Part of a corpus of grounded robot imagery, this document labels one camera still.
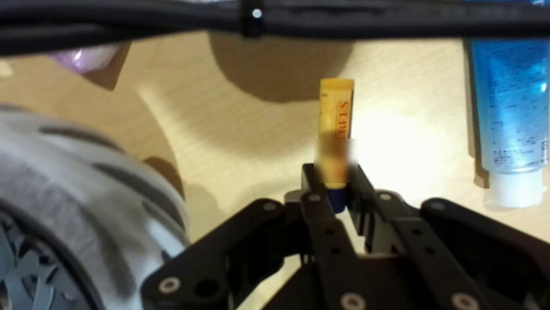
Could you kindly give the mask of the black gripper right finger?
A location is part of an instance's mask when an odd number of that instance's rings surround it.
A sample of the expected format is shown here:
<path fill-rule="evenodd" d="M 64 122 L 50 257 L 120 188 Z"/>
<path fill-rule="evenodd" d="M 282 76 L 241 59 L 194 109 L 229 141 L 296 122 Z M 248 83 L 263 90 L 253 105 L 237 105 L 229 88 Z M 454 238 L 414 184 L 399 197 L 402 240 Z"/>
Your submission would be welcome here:
<path fill-rule="evenodd" d="M 349 166 L 347 202 L 370 255 L 404 259 L 443 310 L 550 310 L 550 245 L 445 198 L 419 209 Z"/>

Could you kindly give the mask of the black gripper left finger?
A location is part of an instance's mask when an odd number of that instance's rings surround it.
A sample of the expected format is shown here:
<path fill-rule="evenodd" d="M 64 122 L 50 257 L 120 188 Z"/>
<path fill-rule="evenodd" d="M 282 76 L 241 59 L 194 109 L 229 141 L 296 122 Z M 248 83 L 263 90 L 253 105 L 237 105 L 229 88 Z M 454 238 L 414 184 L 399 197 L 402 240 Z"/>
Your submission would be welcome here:
<path fill-rule="evenodd" d="M 165 262 L 141 286 L 144 310 L 235 310 L 265 279 L 299 257 L 270 310 L 364 305 L 364 281 L 344 224 L 315 164 L 285 202 L 260 198 Z"/>

